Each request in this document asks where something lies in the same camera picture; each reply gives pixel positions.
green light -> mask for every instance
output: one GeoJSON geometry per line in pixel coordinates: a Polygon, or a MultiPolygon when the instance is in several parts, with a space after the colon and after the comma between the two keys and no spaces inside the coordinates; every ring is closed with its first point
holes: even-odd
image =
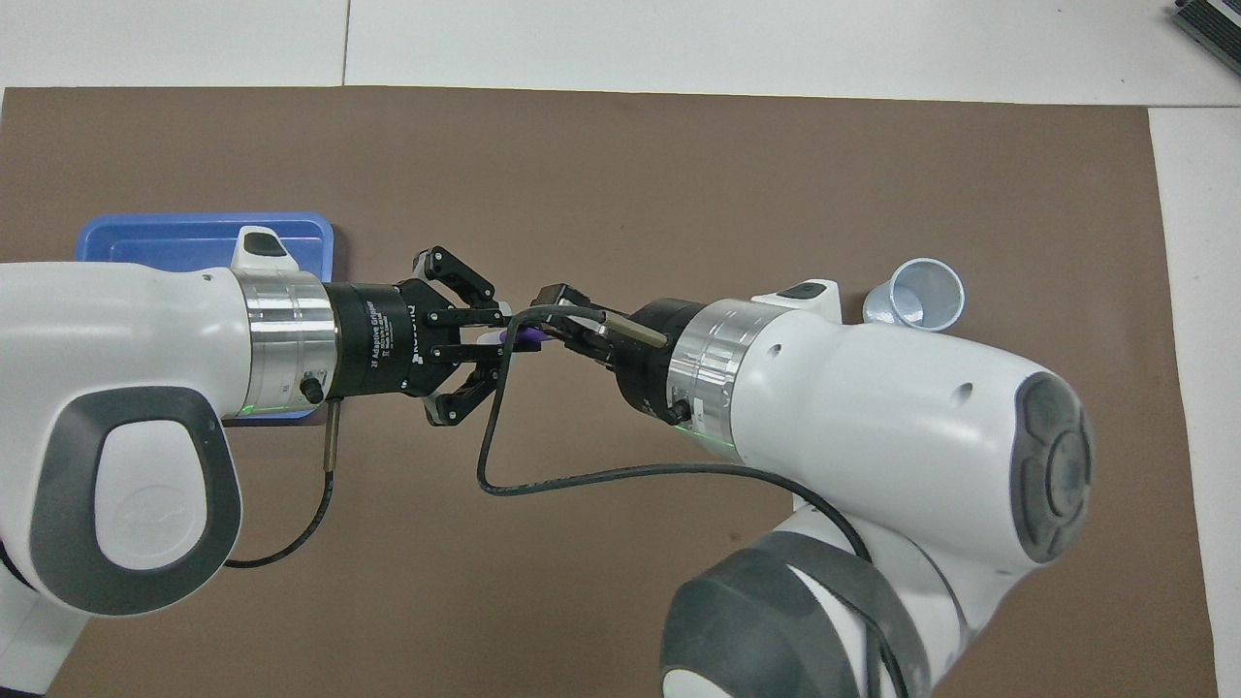
{"type": "Polygon", "coordinates": [[[701,438],[704,441],[710,441],[712,443],[721,443],[724,446],[727,446],[728,448],[736,448],[735,445],[728,443],[727,441],[725,441],[722,438],[716,438],[714,436],[707,436],[705,433],[699,433],[699,432],[696,432],[696,431],[694,431],[691,428],[686,428],[684,426],[674,426],[673,428],[675,428],[676,431],[684,431],[685,433],[689,433],[690,436],[696,436],[696,437],[699,437],[699,438],[701,438]]]}

black button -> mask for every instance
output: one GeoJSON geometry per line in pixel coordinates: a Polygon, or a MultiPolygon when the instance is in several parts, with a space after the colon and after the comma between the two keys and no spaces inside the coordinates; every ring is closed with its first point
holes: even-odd
{"type": "Polygon", "coordinates": [[[285,255],[280,241],[269,232],[247,232],[242,247],[251,255],[259,257],[283,257],[285,255]]]}
{"type": "Polygon", "coordinates": [[[786,288],[784,291],[781,291],[776,296],[779,296],[781,298],[792,298],[794,301],[809,301],[810,298],[818,298],[819,293],[823,293],[827,289],[828,287],[823,286],[822,283],[814,283],[808,281],[805,283],[799,283],[792,288],[786,288]]]}
{"type": "Polygon", "coordinates": [[[1025,430],[1050,445],[1060,432],[1077,426],[1077,409],[1064,383],[1044,380],[1025,394],[1025,430]]]}

black cable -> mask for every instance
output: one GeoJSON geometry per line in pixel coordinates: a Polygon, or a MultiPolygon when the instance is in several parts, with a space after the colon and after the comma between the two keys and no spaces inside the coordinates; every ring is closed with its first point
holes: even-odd
{"type": "Polygon", "coordinates": [[[261,568],[263,565],[269,565],[272,563],[287,558],[289,553],[293,553],[294,550],[300,548],[302,544],[310,538],[314,530],[319,528],[319,522],[323,520],[324,514],[328,513],[328,504],[331,503],[331,489],[333,489],[333,472],[328,471],[323,473],[323,497],[319,499],[319,509],[314,513],[314,518],[310,519],[310,525],[308,525],[307,529],[302,532],[302,535],[299,535],[293,543],[289,543],[288,545],[284,546],[284,549],[277,553],[272,553],[266,558],[258,558],[257,560],[225,560],[225,566],[248,570],[253,568],[261,568]]]}
{"type": "MultiPolygon", "coordinates": [[[[513,361],[514,347],[517,340],[517,332],[527,324],[534,322],[546,322],[553,315],[570,317],[570,318],[583,318],[602,323],[604,320],[606,313],[603,310],[597,310],[593,308],[582,308],[577,306],[534,306],[520,313],[513,315],[509,320],[508,332],[504,339],[504,353],[500,356],[500,374],[495,384],[495,399],[491,401],[491,414],[486,420],[486,431],[483,432],[483,445],[478,453],[478,484],[483,488],[483,492],[493,494],[495,497],[517,497],[522,494],[534,494],[536,492],[551,492],[553,489],[566,489],[568,487],[581,487],[585,484],[598,484],[603,482],[613,482],[619,479],[628,479],[633,477],[645,477],[656,474],[689,474],[689,473],[711,473],[711,474],[726,474],[735,477],[746,477],[751,479],[758,479],[782,487],[793,494],[797,494],[802,499],[805,499],[808,504],[819,510],[823,515],[828,517],[833,524],[844,534],[845,539],[849,542],[849,546],[853,548],[855,555],[861,558],[867,563],[872,563],[870,556],[870,550],[866,548],[865,542],[862,542],[861,535],[858,530],[849,523],[849,519],[844,517],[835,507],[829,504],[827,499],[819,496],[817,492],[807,488],[805,486],[788,479],[786,477],[769,473],[767,471],[761,471],[757,468],[751,468],[746,466],[737,466],[733,463],[650,463],[645,466],[629,466],[623,468],[613,468],[607,471],[599,471],[586,474],[566,476],[553,479],[545,479],[540,482],[529,482],[524,484],[511,484],[501,486],[493,484],[486,479],[486,462],[491,453],[491,442],[495,438],[495,426],[500,416],[500,405],[504,402],[504,389],[509,380],[509,368],[513,361]]],[[[887,645],[887,641],[875,633],[875,631],[867,626],[866,627],[866,696],[867,698],[879,698],[880,696],[880,681],[877,672],[879,657],[882,664],[887,669],[889,677],[892,681],[892,686],[896,688],[898,698],[908,698],[907,689],[905,688],[903,677],[901,677],[900,667],[896,664],[895,657],[887,645]]]]}

brown surface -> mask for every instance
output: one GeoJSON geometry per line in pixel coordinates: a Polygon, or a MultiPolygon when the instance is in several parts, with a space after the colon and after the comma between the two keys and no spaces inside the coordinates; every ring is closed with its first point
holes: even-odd
{"type": "MultiPolygon", "coordinates": [[[[568,281],[634,308],[828,276],[861,294],[931,255],[954,329],[1054,368],[1095,420],[1077,548],[1003,604],[937,698],[1214,696],[1147,117],[1137,108],[405,88],[9,89],[0,260],[72,255],[105,212],[299,210],[396,281],[443,243],[524,303],[568,281]]],[[[500,481],[699,456],[609,376],[520,361],[500,481]]],[[[92,622],[51,696],[653,696],[675,587],[787,513],[772,488],[627,482],[495,501],[483,420],[345,406],[315,539],[186,602],[92,622]]],[[[316,499],[316,428],[232,433],[238,553],[316,499]]]]}

